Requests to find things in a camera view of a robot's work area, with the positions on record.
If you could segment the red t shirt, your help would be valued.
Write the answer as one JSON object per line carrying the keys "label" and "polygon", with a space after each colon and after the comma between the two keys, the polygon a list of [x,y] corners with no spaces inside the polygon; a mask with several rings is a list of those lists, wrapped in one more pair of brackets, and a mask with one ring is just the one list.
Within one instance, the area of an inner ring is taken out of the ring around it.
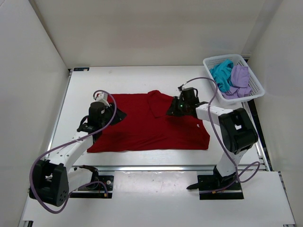
{"label": "red t shirt", "polygon": [[88,153],[155,149],[207,150],[210,135],[193,116],[166,114],[173,98],[158,90],[145,94],[114,94],[119,110],[127,116],[107,127]]}

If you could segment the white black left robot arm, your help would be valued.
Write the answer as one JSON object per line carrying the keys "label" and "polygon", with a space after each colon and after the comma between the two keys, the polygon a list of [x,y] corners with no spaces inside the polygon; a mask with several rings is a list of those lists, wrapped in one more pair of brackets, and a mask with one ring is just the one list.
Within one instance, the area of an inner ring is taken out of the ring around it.
{"label": "white black left robot arm", "polygon": [[74,190],[81,187],[95,189],[101,185],[95,167],[73,165],[106,127],[121,122],[126,116],[115,103],[91,103],[88,115],[80,121],[72,140],[54,149],[55,154],[47,160],[39,159],[34,164],[30,173],[29,197],[60,207]]}

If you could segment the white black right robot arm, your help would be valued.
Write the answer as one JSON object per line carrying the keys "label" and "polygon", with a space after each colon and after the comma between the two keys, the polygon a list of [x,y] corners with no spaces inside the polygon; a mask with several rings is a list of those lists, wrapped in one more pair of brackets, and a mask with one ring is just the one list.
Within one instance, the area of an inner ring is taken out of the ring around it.
{"label": "white black right robot arm", "polygon": [[193,116],[209,121],[212,128],[219,126],[220,131],[214,133],[223,148],[223,155],[214,167],[213,174],[207,180],[188,186],[187,190],[205,187],[206,193],[223,191],[239,181],[240,160],[258,141],[258,134],[245,109],[224,109],[208,102],[200,102],[198,90],[193,87],[178,89],[180,95],[173,97],[167,115]]}

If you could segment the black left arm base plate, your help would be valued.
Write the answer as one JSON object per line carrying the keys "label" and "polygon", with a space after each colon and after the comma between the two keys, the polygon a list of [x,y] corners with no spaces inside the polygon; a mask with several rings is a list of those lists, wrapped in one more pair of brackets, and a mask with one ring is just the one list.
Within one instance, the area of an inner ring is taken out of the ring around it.
{"label": "black left arm base plate", "polygon": [[114,188],[114,172],[99,172],[98,180],[103,184],[95,183],[81,187],[71,193],[71,198],[84,199],[111,199]]}

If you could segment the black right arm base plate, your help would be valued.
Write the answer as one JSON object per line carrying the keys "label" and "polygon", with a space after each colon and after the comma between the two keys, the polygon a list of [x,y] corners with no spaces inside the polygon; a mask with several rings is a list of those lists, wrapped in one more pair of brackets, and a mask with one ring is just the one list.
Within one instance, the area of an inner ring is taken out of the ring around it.
{"label": "black right arm base plate", "polygon": [[243,200],[244,195],[238,180],[231,178],[220,182],[215,175],[198,175],[197,183],[189,185],[187,190],[198,190],[200,200]]}

